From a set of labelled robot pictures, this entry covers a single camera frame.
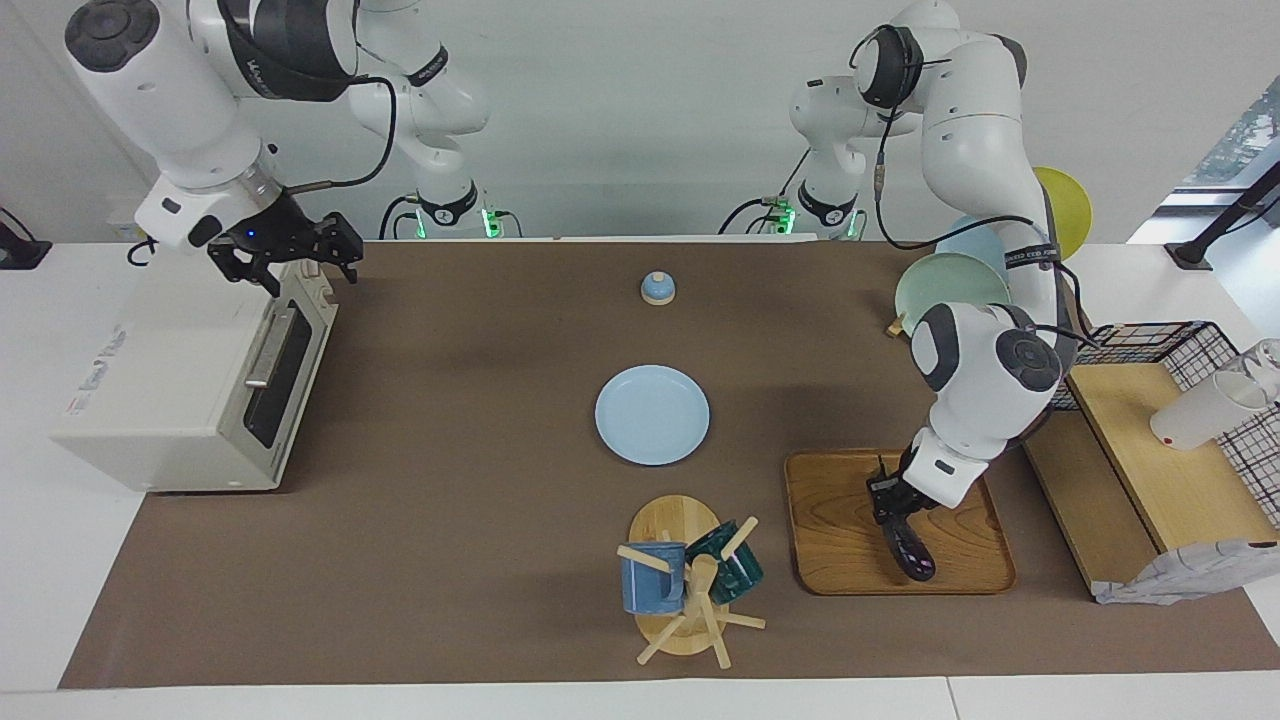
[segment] mug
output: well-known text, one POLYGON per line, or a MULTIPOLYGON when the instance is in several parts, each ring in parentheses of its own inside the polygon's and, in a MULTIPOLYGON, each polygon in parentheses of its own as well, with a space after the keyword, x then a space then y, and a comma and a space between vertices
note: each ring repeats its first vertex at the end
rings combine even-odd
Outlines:
POLYGON ((685 607, 685 543, 628 542, 627 547, 671 565, 671 573, 622 560, 622 609, 632 615, 671 615, 685 607))
POLYGON ((716 559, 718 565, 716 582, 712 583, 710 593, 708 593, 716 605, 733 602, 760 584, 764 578, 760 562, 745 542, 737 546, 737 551, 728 560, 721 560, 721 551, 735 534, 737 534, 737 521, 726 520, 721 527, 694 541, 685 551, 686 562, 692 562, 694 557, 699 555, 710 555, 716 559))

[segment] white wall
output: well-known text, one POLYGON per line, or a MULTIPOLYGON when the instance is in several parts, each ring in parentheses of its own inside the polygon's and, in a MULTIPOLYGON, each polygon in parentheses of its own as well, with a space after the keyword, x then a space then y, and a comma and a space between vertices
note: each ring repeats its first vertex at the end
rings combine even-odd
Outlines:
MULTIPOLYGON (((0 8, 9 4, 45 47, 36 64, 52 63, 69 77, 61 28, 79 0, 0 0, 0 8)), ((1128 238, 1280 72, 1274 3, 954 4, 970 27, 1027 47, 1028 152, 1033 164, 1084 183, 1094 242, 1128 238)), ((453 61, 494 100, 489 128, 462 142, 497 205, 518 211, 530 234, 659 234, 713 232, 740 200, 776 191, 804 149, 787 120, 794 87, 840 73, 851 46, 901 5, 440 0, 431 13, 453 61)), ((24 31, 0 27, 0 45, 15 32, 24 31)), ((46 188, 84 173, 79 187, 92 199, 141 196, 125 151, 61 142, 65 127, 23 119, 32 110, 15 109, 8 94, 28 81, 14 78, 5 58, 3 159, 5 168, 33 169, 6 172, 0 199, 12 197, 44 232, 69 240, 97 220, 101 201, 67 208, 46 188), (116 184, 113 173, 128 177, 116 184)), ((40 94, 27 102, 45 114, 68 111, 40 94)), ((380 151, 343 102, 246 106, 280 145, 289 182, 362 174, 380 151)), ((100 117, 87 106, 77 113, 100 117)), ((928 193, 918 156, 911 140, 891 142, 886 220, 902 237, 937 232, 957 217, 928 193)), ((385 202, 410 188, 397 159, 374 184, 314 193, 305 205, 316 214, 342 210, 371 234, 385 202)))

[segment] black joint cap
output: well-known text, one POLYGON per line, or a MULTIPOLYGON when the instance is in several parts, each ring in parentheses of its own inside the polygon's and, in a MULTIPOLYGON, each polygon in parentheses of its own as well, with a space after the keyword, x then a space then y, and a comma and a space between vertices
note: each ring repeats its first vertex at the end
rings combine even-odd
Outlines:
POLYGON ((91 0, 67 22, 63 41, 84 69, 114 73, 141 53, 160 29, 152 0, 91 0))

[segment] brown wooden tray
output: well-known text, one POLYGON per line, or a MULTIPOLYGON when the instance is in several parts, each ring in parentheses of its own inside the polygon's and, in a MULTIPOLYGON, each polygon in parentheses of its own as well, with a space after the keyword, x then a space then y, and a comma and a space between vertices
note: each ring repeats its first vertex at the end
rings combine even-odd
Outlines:
POLYGON ((1012 588, 1014 559, 982 479, 955 510, 911 516, 938 573, 927 583, 902 574, 872 516, 865 484, 878 457, 892 468, 900 456, 859 448, 787 457, 792 546, 805 588, 817 594, 995 594, 1012 588))

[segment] wooden board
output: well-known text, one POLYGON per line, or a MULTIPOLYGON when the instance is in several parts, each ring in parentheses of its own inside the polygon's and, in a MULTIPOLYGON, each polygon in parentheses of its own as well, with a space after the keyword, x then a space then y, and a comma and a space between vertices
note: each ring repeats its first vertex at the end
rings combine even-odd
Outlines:
POLYGON ((1217 445, 1172 450, 1152 434, 1151 416, 1180 393, 1164 365, 1079 365, 1069 382, 1157 550, 1276 539, 1217 445))
POLYGON ((897 465, 900 451, 799 452, 786 461, 787 501, 800 582, 817 594, 995 594, 1016 573, 986 483, 974 483, 955 510, 911 516, 938 571, 916 583, 893 562, 872 516, 867 478, 897 465))
POLYGON ((1085 585, 1128 583, 1156 559, 1156 543, 1083 413, 1053 414, 1025 447, 1085 585))
MULTIPOLYGON (((716 514, 701 501, 687 495, 664 495, 648 502, 631 519, 627 542, 671 539, 689 544, 719 525, 716 514)), ((728 611, 727 605, 722 609, 728 611)), ((671 615, 636 615, 636 626, 646 642, 653 642, 671 621, 671 615)), ((724 632, 724 623, 718 623, 724 632)), ((700 620, 685 621, 662 646, 668 655, 698 655, 712 647, 712 634, 700 620)))

